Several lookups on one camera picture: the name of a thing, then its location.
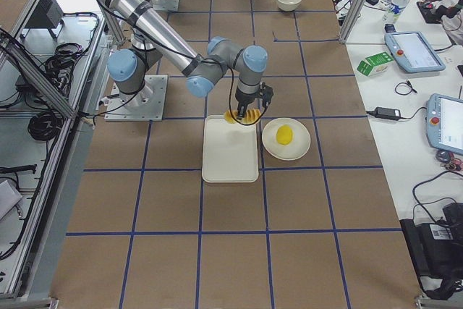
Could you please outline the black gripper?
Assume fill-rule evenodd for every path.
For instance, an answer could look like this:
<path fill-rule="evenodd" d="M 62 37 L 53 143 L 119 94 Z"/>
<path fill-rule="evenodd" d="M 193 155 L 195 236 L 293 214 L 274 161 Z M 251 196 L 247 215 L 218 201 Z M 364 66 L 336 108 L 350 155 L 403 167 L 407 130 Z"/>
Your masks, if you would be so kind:
<path fill-rule="evenodd" d="M 256 98 L 257 99 L 262 99 L 263 102 L 263 110 L 260 113 L 259 119 L 261 119 L 267 112 L 268 107 L 271 103 L 271 100 L 273 98 L 273 88 L 270 87 L 269 85 L 266 85 L 264 82 L 262 82 L 258 89 L 255 92 L 252 93 L 246 93 L 239 88 L 236 89 L 235 93 L 235 98 L 238 102 L 237 104 L 237 115 L 235 116 L 235 119 L 239 123 L 243 123 L 246 112 L 247 112 L 247 106 L 251 104 Z"/>

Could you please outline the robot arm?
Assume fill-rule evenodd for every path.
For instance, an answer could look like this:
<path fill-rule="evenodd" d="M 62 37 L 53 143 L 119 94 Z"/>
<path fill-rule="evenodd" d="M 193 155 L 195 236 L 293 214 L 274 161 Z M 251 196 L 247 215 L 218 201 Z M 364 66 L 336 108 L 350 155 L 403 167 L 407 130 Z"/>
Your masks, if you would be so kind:
<path fill-rule="evenodd" d="M 216 36 L 208 44 L 206 56 L 191 46 L 156 12 L 152 0 L 97 0 L 109 14 L 120 14 L 134 30 L 133 43 L 146 41 L 159 56 L 165 56 L 186 78 L 187 88 L 198 98 L 206 97 L 227 73 L 238 72 L 239 81 L 232 97 L 236 109 L 228 109 L 224 118 L 229 123 L 253 125 L 263 112 L 248 106 L 259 98 L 267 108 L 273 90 L 262 82 L 268 53 L 261 46 L 242 47 L 228 38 Z"/>

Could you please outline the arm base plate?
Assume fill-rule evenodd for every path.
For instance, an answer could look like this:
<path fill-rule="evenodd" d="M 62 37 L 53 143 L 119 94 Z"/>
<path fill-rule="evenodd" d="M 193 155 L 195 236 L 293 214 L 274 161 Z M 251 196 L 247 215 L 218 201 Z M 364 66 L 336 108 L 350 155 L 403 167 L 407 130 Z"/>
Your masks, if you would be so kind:
<path fill-rule="evenodd" d="M 146 75 L 144 84 L 133 94 L 120 90 L 122 82 L 114 82 L 113 92 L 118 96 L 106 104 L 104 119 L 109 122 L 161 121 L 168 79 L 167 75 Z"/>
<path fill-rule="evenodd" d="M 179 0 L 151 0 L 151 4 L 157 12 L 177 12 Z"/>

